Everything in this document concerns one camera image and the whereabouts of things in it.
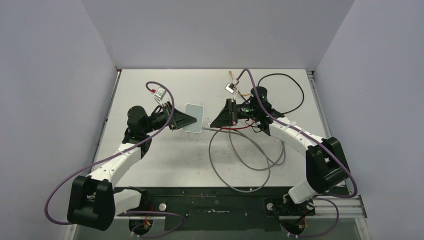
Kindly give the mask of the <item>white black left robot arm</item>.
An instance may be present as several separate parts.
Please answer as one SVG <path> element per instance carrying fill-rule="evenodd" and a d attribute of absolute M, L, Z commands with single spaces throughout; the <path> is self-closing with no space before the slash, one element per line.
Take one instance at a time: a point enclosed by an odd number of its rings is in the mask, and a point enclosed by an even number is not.
<path fill-rule="evenodd" d="M 127 129 L 115 156 L 87 176 L 77 176 L 71 185 L 67 220 L 72 224 L 105 231 L 115 216 L 131 210 L 144 215 L 149 201 L 143 190 L 126 187 L 115 191 L 124 174 L 148 152 L 152 143 L 150 133 L 163 126 L 171 130 L 194 124 L 197 119 L 185 114 L 168 101 L 160 112 L 148 115 L 142 106 L 131 107 L 127 112 Z"/>

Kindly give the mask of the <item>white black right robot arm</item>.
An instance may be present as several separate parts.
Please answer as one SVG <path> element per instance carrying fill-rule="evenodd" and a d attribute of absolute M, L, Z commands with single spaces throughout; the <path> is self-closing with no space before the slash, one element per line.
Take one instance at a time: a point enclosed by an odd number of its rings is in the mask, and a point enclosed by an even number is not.
<path fill-rule="evenodd" d="M 291 187 L 282 201 L 287 213 L 296 214 L 303 202 L 322 195 L 349 177 L 340 142 L 334 137 L 314 135 L 290 121 L 269 103 L 265 87 L 252 88 L 249 99 L 241 104 L 228 98 L 210 127 L 232 127 L 239 120 L 253 120 L 263 133 L 283 141 L 305 157 L 305 179 Z"/>

